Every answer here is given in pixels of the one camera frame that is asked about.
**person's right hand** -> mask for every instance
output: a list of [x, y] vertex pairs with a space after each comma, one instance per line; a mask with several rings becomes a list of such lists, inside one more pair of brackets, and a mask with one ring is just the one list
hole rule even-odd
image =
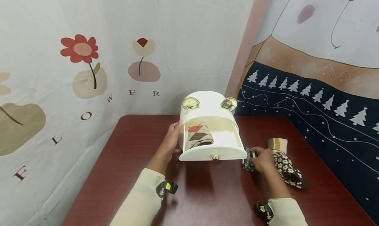
[[260, 147], [250, 148], [250, 151], [257, 151], [259, 153], [258, 157], [247, 158], [247, 161], [255, 166], [255, 168], [260, 172], [276, 170], [274, 158], [272, 157], [271, 149], [263, 149]]

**red wooden table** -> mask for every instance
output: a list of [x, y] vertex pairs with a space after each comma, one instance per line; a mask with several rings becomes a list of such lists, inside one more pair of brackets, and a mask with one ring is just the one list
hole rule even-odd
[[[168, 126], [178, 118], [122, 117], [62, 225], [108, 226]], [[244, 146], [267, 147], [272, 137], [288, 139], [288, 156], [310, 184], [308, 191], [290, 190], [310, 226], [375, 225], [287, 119], [237, 116], [236, 120]], [[180, 162], [174, 156], [166, 178], [179, 189], [165, 196], [152, 225], [263, 225], [252, 207], [264, 202], [264, 181], [259, 173], [244, 171], [239, 160]]]

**pink oval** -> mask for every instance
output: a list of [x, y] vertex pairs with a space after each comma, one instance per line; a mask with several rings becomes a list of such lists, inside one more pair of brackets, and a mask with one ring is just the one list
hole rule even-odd
[[311, 18], [316, 8], [313, 5], [306, 5], [301, 10], [299, 16], [297, 17], [297, 23], [304, 23], [307, 19]]
[[128, 69], [129, 76], [136, 81], [155, 82], [161, 77], [156, 65], [151, 62], [133, 62]]

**sleeve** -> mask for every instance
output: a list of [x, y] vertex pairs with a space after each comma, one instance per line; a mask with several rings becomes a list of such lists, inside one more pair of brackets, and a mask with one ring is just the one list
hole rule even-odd
[[162, 174], [143, 169], [110, 226], [150, 226], [161, 207], [162, 198], [156, 188], [162, 181]]
[[292, 198], [269, 199], [268, 204], [274, 214], [269, 226], [308, 226], [304, 215]]

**flower stem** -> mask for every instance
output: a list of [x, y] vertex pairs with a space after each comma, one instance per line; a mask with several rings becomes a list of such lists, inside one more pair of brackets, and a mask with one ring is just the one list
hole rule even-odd
[[141, 62], [143, 60], [144, 57], [142, 57], [141, 61], [139, 62], [139, 65], [138, 65], [138, 74], [141, 75]]
[[94, 89], [96, 89], [96, 87], [97, 87], [97, 83], [96, 83], [96, 76], [95, 76], [95, 72], [94, 72], [94, 70], [92, 69], [92, 66], [91, 66], [91, 64], [89, 63], [89, 67], [91, 68], [91, 71], [92, 71], [92, 74], [93, 74], [93, 76], [94, 76]]
[[18, 122], [16, 119], [14, 119], [13, 117], [11, 117], [1, 106], [0, 106], [0, 110], [3, 111], [8, 116], [8, 118], [12, 119], [12, 121], [14, 121], [15, 123], [24, 126], [24, 124]]
[[347, 5], [349, 4], [349, 2], [350, 2], [350, 1], [347, 2], [346, 6], [345, 6], [344, 9], [342, 10], [342, 12], [341, 12], [340, 16], [338, 17], [336, 23], [334, 24], [334, 27], [333, 27], [333, 30], [332, 30], [332, 34], [331, 34], [331, 44], [332, 44], [332, 46], [334, 47], [334, 49], [337, 49], [337, 48], [341, 47], [341, 45], [339, 45], [338, 47], [336, 47], [336, 45], [334, 45], [334, 43], [333, 43], [333, 41], [332, 41], [333, 32], [334, 32], [334, 29], [336, 28], [336, 25], [337, 25], [338, 21], [340, 20], [340, 17], [341, 17], [341, 15], [342, 15], [342, 13], [345, 11], [345, 9], [346, 9]]

